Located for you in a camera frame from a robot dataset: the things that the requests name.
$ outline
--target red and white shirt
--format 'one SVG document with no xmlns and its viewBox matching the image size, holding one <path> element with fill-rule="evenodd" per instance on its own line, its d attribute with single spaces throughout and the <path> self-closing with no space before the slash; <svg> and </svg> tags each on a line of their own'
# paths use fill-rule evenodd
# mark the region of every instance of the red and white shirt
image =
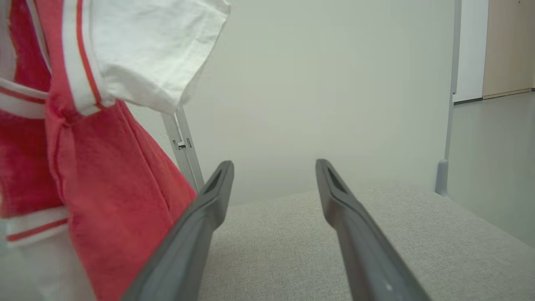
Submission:
<svg viewBox="0 0 535 301">
<path fill-rule="evenodd" d="M 0 20 L 0 62 L 15 61 L 0 66 L 7 239 L 19 246 L 68 229 L 97 299 L 117 300 L 195 192 L 108 92 L 91 47 L 90 0 L 8 2 L 0 7 L 10 19 Z"/>
</svg>

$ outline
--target gray floor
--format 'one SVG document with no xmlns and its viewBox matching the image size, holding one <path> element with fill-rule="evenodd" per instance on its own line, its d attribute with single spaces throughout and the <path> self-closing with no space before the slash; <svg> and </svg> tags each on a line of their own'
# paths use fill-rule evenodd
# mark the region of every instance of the gray floor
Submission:
<svg viewBox="0 0 535 301">
<path fill-rule="evenodd" d="M 535 92 L 454 107 L 453 200 L 535 247 Z"/>
<path fill-rule="evenodd" d="M 535 300 L 535 250 L 428 189 L 353 190 L 433 301 Z M 199 301 L 351 300 L 317 191 L 228 208 Z"/>
</svg>

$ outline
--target white wall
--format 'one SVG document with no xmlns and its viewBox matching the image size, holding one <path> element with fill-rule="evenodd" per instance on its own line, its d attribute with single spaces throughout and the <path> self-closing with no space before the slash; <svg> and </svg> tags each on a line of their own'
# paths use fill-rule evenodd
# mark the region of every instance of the white wall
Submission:
<svg viewBox="0 0 535 301">
<path fill-rule="evenodd" d="M 462 1 L 459 72 L 454 102 L 483 96 L 487 22 L 488 0 Z"/>
<path fill-rule="evenodd" d="M 394 178 L 434 189 L 453 1 L 231 2 L 185 111 L 203 176 L 234 161 L 232 204 L 316 189 L 322 157 L 350 187 Z"/>
</svg>

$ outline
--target white sleeve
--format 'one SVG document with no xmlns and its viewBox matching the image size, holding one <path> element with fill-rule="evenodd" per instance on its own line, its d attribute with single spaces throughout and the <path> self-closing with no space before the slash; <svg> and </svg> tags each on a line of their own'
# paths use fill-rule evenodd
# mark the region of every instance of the white sleeve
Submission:
<svg viewBox="0 0 535 301">
<path fill-rule="evenodd" d="M 230 12 L 224 0 L 92 1 L 93 55 L 115 98 L 173 113 Z"/>
</svg>

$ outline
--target door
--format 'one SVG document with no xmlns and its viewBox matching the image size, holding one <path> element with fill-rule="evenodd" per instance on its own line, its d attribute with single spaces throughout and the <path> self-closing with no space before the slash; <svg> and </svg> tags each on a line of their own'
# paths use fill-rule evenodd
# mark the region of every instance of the door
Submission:
<svg viewBox="0 0 535 301">
<path fill-rule="evenodd" d="M 534 0 L 489 1 L 484 96 L 532 88 L 533 16 Z"/>
<path fill-rule="evenodd" d="M 462 2 L 459 69 L 454 102 L 483 96 L 487 20 L 488 0 Z"/>
</svg>

